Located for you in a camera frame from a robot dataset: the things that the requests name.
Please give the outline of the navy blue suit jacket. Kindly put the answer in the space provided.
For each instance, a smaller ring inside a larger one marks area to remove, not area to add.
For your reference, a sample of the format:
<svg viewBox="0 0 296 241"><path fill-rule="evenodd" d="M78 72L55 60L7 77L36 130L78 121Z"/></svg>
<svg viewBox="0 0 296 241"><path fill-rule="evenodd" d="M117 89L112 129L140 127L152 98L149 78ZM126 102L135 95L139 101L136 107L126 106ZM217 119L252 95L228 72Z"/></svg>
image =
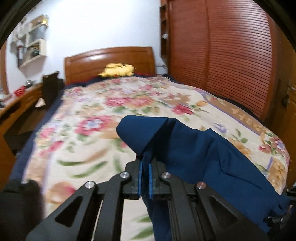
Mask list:
<svg viewBox="0 0 296 241"><path fill-rule="evenodd" d="M168 204L150 197L149 164L191 184L205 182L264 232L268 216L283 216L289 199L279 195L264 175L228 140L211 129L194 130L175 118L128 115L116 128L142 160L142 199L155 240L171 240Z"/></svg>

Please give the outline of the black folded garment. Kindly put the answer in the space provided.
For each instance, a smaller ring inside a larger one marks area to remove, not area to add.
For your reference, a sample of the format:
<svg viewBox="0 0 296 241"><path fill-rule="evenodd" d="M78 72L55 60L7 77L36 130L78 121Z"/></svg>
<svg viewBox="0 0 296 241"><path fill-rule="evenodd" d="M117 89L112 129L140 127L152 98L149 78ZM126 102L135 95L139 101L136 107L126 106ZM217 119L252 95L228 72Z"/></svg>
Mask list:
<svg viewBox="0 0 296 241"><path fill-rule="evenodd" d="M43 219L43 197L36 181L8 181L1 191L1 240L25 240Z"/></svg>

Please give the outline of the wooden desk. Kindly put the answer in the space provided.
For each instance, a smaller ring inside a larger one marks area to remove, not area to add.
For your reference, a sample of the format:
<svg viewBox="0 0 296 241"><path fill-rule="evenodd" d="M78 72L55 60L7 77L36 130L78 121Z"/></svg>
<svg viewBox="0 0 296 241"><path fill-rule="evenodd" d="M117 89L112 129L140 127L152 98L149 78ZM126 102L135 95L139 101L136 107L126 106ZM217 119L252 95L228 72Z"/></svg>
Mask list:
<svg viewBox="0 0 296 241"><path fill-rule="evenodd" d="M30 107L42 97L42 84L28 88L22 96L13 96L1 109L1 188L6 185L16 161L4 135Z"/></svg>

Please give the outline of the dark wooden chair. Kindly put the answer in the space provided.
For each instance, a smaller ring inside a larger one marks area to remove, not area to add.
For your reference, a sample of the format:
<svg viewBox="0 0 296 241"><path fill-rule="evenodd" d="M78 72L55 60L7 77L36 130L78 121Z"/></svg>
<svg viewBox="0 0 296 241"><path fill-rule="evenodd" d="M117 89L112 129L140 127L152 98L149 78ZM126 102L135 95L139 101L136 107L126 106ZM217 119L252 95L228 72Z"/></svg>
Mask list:
<svg viewBox="0 0 296 241"><path fill-rule="evenodd" d="M42 78L42 96L36 103L36 108L49 109L55 102L65 83L63 78L59 78L59 71L44 75Z"/></svg>

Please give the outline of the red basket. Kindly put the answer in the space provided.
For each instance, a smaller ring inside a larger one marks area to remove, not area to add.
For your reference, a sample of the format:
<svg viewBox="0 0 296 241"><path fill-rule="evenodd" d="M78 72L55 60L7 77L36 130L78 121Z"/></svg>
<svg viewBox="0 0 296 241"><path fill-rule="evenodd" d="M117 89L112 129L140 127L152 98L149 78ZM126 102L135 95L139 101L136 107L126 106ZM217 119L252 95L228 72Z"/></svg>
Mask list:
<svg viewBox="0 0 296 241"><path fill-rule="evenodd" d="M20 96L24 95L24 93L26 92L26 89L27 89L27 87L23 85L14 91L14 95L16 97L20 97Z"/></svg>

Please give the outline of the wooden headboard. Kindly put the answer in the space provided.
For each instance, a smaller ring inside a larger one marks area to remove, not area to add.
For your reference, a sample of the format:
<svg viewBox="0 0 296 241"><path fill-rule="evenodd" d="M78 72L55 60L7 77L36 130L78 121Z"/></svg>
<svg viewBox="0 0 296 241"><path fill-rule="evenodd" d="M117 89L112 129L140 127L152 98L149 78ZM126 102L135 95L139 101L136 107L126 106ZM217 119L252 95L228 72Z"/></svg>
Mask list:
<svg viewBox="0 0 296 241"><path fill-rule="evenodd" d="M91 80L102 73L106 65L110 63L130 64L139 74L156 74L152 47L105 48L66 57L64 59L66 84Z"/></svg>

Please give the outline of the yellow Pikachu plush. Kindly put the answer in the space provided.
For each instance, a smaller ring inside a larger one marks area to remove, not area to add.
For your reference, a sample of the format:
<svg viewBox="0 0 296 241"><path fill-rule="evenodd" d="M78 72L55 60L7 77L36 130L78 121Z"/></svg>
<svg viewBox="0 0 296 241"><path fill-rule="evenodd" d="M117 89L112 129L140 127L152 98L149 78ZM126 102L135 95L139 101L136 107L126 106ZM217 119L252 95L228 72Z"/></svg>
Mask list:
<svg viewBox="0 0 296 241"><path fill-rule="evenodd" d="M103 72L99 73L99 76L102 78L133 76L134 70L135 68L129 64L109 63L106 65Z"/></svg>

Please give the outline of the red-brown louvered wardrobe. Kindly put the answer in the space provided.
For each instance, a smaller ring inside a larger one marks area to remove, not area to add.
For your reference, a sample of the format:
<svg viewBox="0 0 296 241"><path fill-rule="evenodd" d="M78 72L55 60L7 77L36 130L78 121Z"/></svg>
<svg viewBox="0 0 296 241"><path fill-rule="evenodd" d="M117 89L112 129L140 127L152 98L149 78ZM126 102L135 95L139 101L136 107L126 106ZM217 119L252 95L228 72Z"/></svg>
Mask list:
<svg viewBox="0 0 296 241"><path fill-rule="evenodd" d="M159 11L169 74L265 120L276 71L274 22L267 13L254 1L161 1Z"/></svg>

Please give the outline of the white wall shelf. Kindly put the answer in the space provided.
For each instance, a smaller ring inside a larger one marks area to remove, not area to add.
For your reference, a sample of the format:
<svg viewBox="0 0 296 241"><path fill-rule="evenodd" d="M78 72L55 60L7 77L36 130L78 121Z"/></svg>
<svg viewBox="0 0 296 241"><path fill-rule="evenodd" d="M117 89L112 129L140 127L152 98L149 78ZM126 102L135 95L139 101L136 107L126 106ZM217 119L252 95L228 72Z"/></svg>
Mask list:
<svg viewBox="0 0 296 241"><path fill-rule="evenodd" d="M11 44L16 46L18 68L24 68L37 59L45 58L48 15L39 15L31 21L24 17L13 31Z"/></svg>

